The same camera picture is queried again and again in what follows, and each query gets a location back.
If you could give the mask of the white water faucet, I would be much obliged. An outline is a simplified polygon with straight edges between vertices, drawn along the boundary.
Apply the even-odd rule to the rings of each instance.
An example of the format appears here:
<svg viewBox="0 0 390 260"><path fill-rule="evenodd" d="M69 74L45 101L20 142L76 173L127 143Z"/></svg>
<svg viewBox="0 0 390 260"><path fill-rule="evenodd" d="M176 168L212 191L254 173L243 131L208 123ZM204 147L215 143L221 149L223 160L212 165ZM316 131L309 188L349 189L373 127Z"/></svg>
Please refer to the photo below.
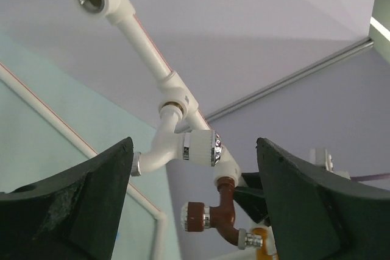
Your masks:
<svg viewBox="0 0 390 260"><path fill-rule="evenodd" d="M175 133L183 118L179 107L165 104L160 110L160 125L147 153L136 152L130 175L138 177L153 172L172 160L185 160L194 164L214 167L222 156L222 142L214 130L192 130Z"/></svg>

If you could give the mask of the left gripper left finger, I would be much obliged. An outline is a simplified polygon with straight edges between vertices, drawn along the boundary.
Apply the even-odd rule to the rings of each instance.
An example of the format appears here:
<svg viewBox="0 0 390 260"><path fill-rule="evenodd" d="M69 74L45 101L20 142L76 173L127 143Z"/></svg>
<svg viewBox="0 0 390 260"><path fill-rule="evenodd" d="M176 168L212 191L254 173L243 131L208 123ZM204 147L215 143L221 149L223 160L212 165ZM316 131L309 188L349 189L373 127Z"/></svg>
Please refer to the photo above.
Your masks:
<svg viewBox="0 0 390 260"><path fill-rule="evenodd" d="M111 259L133 141L44 180L1 193L1 259Z"/></svg>

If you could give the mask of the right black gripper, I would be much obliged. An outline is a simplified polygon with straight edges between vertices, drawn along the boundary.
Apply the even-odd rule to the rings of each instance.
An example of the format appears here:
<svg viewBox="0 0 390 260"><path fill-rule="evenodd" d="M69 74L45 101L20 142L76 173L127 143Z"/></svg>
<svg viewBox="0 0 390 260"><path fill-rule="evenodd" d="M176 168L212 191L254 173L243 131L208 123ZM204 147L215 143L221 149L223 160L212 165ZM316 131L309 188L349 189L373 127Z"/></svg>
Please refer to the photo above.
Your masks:
<svg viewBox="0 0 390 260"><path fill-rule="evenodd" d="M237 186L233 199L255 223L270 223L259 172L242 173L245 186Z"/></svg>

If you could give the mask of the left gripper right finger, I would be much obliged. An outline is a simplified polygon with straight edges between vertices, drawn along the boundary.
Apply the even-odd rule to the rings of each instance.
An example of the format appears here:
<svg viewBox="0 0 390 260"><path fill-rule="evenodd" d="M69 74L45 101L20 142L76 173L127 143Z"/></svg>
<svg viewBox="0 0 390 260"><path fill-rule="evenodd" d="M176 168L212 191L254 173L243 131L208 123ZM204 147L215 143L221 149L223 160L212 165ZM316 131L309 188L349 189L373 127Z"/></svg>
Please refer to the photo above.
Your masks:
<svg viewBox="0 0 390 260"><path fill-rule="evenodd" d="M389 259L389 191L356 183L257 140L280 259Z"/></svg>

